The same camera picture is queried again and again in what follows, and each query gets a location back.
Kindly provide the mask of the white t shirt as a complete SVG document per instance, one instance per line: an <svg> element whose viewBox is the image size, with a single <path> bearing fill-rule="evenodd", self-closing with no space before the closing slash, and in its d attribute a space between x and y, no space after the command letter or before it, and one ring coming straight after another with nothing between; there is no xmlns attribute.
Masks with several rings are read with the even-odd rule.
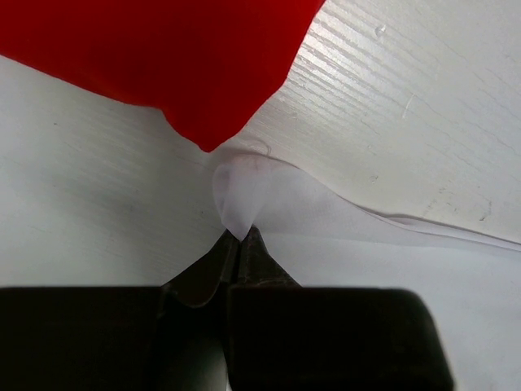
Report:
<svg viewBox="0 0 521 391"><path fill-rule="evenodd" d="M264 156L219 165L212 191L224 227L239 239L257 227L271 256L303 285L417 293L458 389L519 389L519 244L371 213Z"/></svg>

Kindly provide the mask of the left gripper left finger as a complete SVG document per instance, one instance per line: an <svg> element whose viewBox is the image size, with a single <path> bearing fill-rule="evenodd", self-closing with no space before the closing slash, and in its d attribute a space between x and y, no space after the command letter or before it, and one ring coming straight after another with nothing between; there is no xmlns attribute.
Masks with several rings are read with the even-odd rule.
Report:
<svg viewBox="0 0 521 391"><path fill-rule="evenodd" d="M240 241L225 231L198 261L164 285L165 291L189 308L206 306L223 283L233 279Z"/></svg>

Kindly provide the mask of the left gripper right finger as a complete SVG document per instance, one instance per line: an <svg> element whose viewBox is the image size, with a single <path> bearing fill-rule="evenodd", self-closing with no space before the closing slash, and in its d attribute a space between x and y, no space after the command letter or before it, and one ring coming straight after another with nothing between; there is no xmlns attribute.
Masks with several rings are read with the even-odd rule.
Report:
<svg viewBox="0 0 521 391"><path fill-rule="evenodd" d="M252 226L239 243L231 274L232 288L300 288L270 255L261 231Z"/></svg>

